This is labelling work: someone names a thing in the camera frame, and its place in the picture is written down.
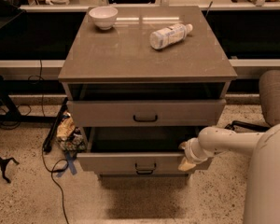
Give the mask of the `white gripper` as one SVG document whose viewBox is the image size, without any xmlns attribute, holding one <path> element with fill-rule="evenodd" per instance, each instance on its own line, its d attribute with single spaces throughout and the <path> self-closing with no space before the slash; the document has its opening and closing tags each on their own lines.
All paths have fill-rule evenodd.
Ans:
<svg viewBox="0 0 280 224">
<path fill-rule="evenodd" d="M 184 150 L 186 156 L 178 165 L 178 170 L 182 172 L 193 169 L 196 164 L 203 163 L 214 156 L 213 152 L 204 150 L 201 147 L 197 138 L 182 142 L 178 148 Z"/>
</svg>

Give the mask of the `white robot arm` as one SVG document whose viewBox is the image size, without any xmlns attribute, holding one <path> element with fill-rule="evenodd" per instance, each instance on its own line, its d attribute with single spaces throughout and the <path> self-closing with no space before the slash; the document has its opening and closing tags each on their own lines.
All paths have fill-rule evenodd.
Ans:
<svg viewBox="0 0 280 224">
<path fill-rule="evenodd" d="M 264 133 L 206 127 L 179 147 L 184 151 L 181 171 L 225 151 L 250 156 L 243 223 L 280 224 L 280 124 Z"/>
</svg>

